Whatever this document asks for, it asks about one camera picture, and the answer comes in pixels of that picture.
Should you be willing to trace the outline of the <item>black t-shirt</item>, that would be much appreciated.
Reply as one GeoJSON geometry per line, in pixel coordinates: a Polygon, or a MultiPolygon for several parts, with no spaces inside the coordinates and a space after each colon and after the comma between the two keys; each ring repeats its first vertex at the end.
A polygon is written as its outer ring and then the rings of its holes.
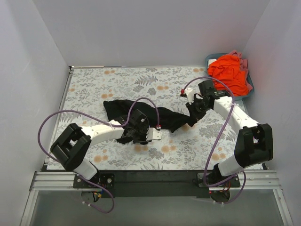
{"type": "MultiPolygon", "coordinates": [[[[129,109],[133,106],[133,103],[131,100],[104,101],[103,106],[106,110],[108,120],[111,121],[120,117],[126,120],[129,109]]],[[[155,127],[159,122],[162,129],[167,129],[172,133],[185,124],[192,127],[198,122],[197,120],[193,120],[190,116],[173,112],[164,107],[158,107],[156,110],[154,107],[143,102],[137,102],[131,112],[136,109],[147,116],[151,127],[155,127]]]]}

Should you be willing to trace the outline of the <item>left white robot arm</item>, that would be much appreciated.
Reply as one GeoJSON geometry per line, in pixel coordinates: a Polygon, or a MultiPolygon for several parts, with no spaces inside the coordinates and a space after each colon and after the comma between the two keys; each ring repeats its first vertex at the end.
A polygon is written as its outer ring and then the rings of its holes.
{"type": "Polygon", "coordinates": [[[52,144],[50,151],[65,171],[74,171],[84,179],[97,183],[98,170],[87,158],[88,149],[109,140],[125,139],[134,143],[147,144],[147,132],[150,128],[145,114],[135,110],[129,117],[120,116],[108,122],[90,127],[80,127],[72,123],[52,144]]]}

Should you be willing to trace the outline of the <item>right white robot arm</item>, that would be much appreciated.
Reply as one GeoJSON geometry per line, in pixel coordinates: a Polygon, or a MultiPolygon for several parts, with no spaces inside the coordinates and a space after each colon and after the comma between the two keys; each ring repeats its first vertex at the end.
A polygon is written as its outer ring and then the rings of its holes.
{"type": "Polygon", "coordinates": [[[201,120],[209,110],[213,110],[225,119],[217,140],[221,138],[226,125],[236,133],[234,154],[214,165],[211,172],[204,170],[201,183],[207,187],[219,186],[243,169],[270,161],[273,153],[273,132],[269,124],[260,124],[248,116],[235,103],[233,92],[224,83],[223,90],[214,87],[214,78],[199,83],[199,93],[185,86],[180,95],[187,98],[186,107],[194,121],[201,120]]]}

